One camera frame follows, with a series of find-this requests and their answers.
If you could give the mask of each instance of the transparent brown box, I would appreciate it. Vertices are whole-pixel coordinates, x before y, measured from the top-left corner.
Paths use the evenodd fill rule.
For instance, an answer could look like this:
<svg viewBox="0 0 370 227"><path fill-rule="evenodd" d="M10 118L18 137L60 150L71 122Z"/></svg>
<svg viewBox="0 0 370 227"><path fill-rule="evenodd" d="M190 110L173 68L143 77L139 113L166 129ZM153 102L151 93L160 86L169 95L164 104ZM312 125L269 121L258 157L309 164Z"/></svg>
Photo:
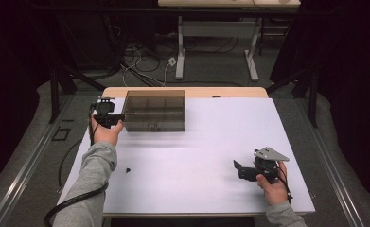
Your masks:
<svg viewBox="0 0 370 227"><path fill-rule="evenodd" d="M126 131L185 131L185 91L128 91Z"/></svg>

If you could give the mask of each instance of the sleeve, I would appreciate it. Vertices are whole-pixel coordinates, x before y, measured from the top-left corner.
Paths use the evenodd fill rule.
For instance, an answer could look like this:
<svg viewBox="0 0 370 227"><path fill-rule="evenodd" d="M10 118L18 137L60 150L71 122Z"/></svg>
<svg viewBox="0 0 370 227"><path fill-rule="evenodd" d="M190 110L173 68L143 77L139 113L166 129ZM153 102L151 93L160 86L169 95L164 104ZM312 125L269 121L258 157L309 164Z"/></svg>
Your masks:
<svg viewBox="0 0 370 227"><path fill-rule="evenodd" d="M114 146L105 142L92 145L83 155L78 180L64 200L97 190L106 184L116 168L116 160ZM101 226L104 202L105 193L100 193L72 204L57 214L53 226Z"/></svg>
<svg viewBox="0 0 370 227"><path fill-rule="evenodd" d="M267 219L272 226L305 227L302 217L296 215L288 201L277 205L269 206L267 209Z"/></svg>

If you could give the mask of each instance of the black metal frame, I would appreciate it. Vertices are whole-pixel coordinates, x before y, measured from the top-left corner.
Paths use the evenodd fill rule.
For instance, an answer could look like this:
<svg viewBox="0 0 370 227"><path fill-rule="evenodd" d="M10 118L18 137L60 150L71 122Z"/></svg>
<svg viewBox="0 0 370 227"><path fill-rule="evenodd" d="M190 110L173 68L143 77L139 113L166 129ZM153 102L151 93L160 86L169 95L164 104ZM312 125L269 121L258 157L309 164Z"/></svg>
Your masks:
<svg viewBox="0 0 370 227"><path fill-rule="evenodd" d="M50 14L100 14L100 15L122 15L122 16L136 16L138 14L156 14L156 15L170 15L170 16L197 16L197 17L253 17L253 18L292 18L292 19L304 19L304 20L329 20L337 14L337 10L332 11L294 11L294 10L248 10L248 9L221 9L221 8L146 8L146 9L111 9L111 8L80 8L80 7L55 7L55 6L39 6L32 4L30 0L27 0L27 4L30 9L38 13L50 13ZM54 51L50 51L51 56L55 55ZM52 116L50 123L52 123L59 114L59 97L58 97L58 83L61 85L63 90L67 94L74 94L77 90L70 75L73 75L76 79L81 79L84 82L94 86L100 91L103 91L106 87L87 78L79 71L62 66L61 61L55 61L55 56L52 56L53 63L51 65L51 95L52 95ZM299 73L289 76L282 81L274 84L273 86L266 88L267 93L271 93L275 89L287 84L288 82L304 76L311 70L302 70ZM315 110L316 110L316 99L317 99L317 82L318 72L314 70L312 73L312 79L310 80L310 96L308 105L308 117L314 127L317 127L315 123Z"/></svg>

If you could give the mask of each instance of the hand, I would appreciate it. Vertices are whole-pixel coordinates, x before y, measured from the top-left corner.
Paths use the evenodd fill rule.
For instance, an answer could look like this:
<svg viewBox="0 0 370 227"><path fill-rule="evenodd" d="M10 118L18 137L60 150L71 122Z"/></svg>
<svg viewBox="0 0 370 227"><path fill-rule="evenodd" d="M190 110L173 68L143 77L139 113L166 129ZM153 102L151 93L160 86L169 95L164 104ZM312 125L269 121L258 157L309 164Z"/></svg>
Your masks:
<svg viewBox="0 0 370 227"><path fill-rule="evenodd" d="M107 142L113 146L117 144L117 136L123 130L123 123L121 120L117 123L117 125L111 129L105 128L99 125L92 115L91 124L93 126L93 133L94 133L94 143L96 142Z"/></svg>
<svg viewBox="0 0 370 227"><path fill-rule="evenodd" d="M278 175L282 180L286 181L287 170L285 164L282 161L279 161L278 164L283 171L278 169ZM258 181L257 185L264 189L265 199L270 205L276 205L288 199L286 187L279 180L276 179L269 183L262 174L258 174L256 178Z"/></svg>

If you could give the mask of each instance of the gray sleeve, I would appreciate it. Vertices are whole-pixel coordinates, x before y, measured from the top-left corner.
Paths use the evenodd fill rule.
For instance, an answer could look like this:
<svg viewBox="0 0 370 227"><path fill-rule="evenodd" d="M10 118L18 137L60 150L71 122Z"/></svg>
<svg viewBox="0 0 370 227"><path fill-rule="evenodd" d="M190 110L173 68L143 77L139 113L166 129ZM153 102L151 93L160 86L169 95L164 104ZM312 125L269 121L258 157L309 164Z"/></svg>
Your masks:
<svg viewBox="0 0 370 227"><path fill-rule="evenodd" d="M108 143L96 143L83 155L78 180L69 190L69 200L78 195L94 191L106 184L116 168L116 150ZM53 226L101 226L105 193L80 201L61 210Z"/></svg>
<svg viewBox="0 0 370 227"><path fill-rule="evenodd" d="M269 206L267 209L267 219L272 226L304 227L305 221L296 215L288 201L277 205Z"/></svg>

